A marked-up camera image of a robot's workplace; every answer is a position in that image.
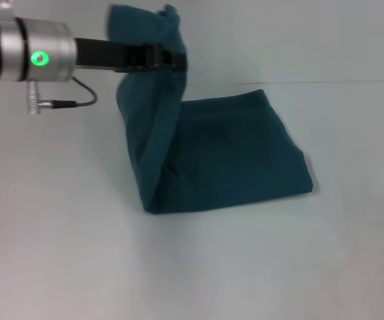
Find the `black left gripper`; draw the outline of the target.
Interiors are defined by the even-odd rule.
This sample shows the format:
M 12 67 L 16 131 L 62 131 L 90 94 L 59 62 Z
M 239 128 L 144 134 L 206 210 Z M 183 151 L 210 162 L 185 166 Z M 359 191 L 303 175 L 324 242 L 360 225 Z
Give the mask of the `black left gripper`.
M 113 41 L 75 38 L 76 67 L 118 73 L 186 72 L 186 54 L 162 45 L 127 45 Z

